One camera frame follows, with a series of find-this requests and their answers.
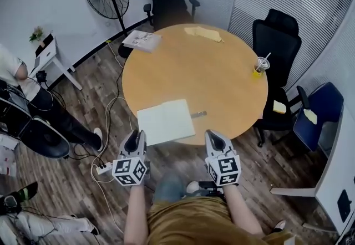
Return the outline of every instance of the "desk leg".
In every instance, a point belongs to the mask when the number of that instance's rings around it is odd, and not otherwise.
[[[57,59],[57,57],[53,58],[53,63],[60,69],[60,71],[79,89],[82,90],[83,87],[77,82],[76,79],[73,78],[71,74],[65,69],[62,63]]]
[[[321,227],[321,226],[309,224],[307,222],[302,224],[302,227],[312,229],[312,230],[317,230],[317,231],[337,233],[337,231],[333,227]]]
[[[294,197],[315,197],[316,188],[272,188],[270,192],[274,195],[294,196]]]

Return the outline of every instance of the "brown shirt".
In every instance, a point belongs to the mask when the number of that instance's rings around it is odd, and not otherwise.
[[[176,203],[154,204],[148,213],[148,243],[283,245],[294,236],[282,231],[259,239],[236,227],[227,204],[220,198],[185,198]],[[302,244],[296,238],[295,245]]]

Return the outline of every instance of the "wood plank floor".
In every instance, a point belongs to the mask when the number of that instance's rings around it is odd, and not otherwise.
[[[116,52],[118,39],[111,44]],[[100,127],[105,130],[105,107],[117,94],[116,78],[121,67],[109,49],[104,47],[91,58],[77,67],[74,77],[84,87],[80,92],[67,79],[56,87],[67,105],[67,109],[89,129]],[[119,80],[120,96],[124,96]],[[122,99],[118,99],[111,110],[111,133],[109,146],[103,160],[112,161],[118,154],[118,146],[130,131],[129,108]],[[133,128],[137,120],[131,117]],[[233,140],[242,163],[240,190],[247,204],[260,221],[265,232],[282,219],[287,221],[287,228],[301,236],[306,244],[333,244],[335,234],[316,232],[302,228],[302,223],[329,225],[325,213],[313,199],[290,199],[270,194],[272,186],[277,187],[313,187],[317,183],[325,158],[319,154],[300,157],[288,161],[291,150],[300,147],[294,141],[286,141],[272,146],[268,141],[263,148],[257,147],[257,137],[253,129],[248,130]],[[97,224],[101,231],[100,244],[121,244],[123,235],[113,223],[105,198],[99,186],[92,180],[90,164],[92,158],[76,160],[50,160],[28,150],[23,145],[17,150],[18,177],[7,181],[11,190],[31,182],[39,182],[38,194],[27,205],[41,212],[60,216],[75,213],[87,216]],[[186,182],[191,180],[210,180],[204,168],[206,156],[203,147],[193,147],[168,142],[148,147],[151,161],[151,179],[146,184],[147,204],[150,203],[157,181],[165,171],[177,171]],[[109,180],[109,176],[100,177]],[[108,204],[118,227],[123,230],[128,189],[116,182],[102,184]],[[89,234],[71,234],[67,236],[48,236],[41,244],[97,244]]]

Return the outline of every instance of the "extension cord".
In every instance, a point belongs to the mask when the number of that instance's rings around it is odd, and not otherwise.
[[[96,167],[96,172],[98,173],[98,175],[101,175],[103,173],[106,173],[108,171],[112,170],[112,163],[111,162],[107,162],[103,168],[101,167]]]

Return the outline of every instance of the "round wooden table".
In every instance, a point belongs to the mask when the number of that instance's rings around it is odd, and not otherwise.
[[[133,50],[125,63],[122,86],[132,113],[163,102],[186,99],[196,135],[178,140],[204,145],[205,131],[216,130],[233,139],[261,116],[267,99],[267,78],[255,78],[257,56],[237,36],[217,30],[224,42],[192,36],[181,24],[155,32],[163,38],[151,53]]]

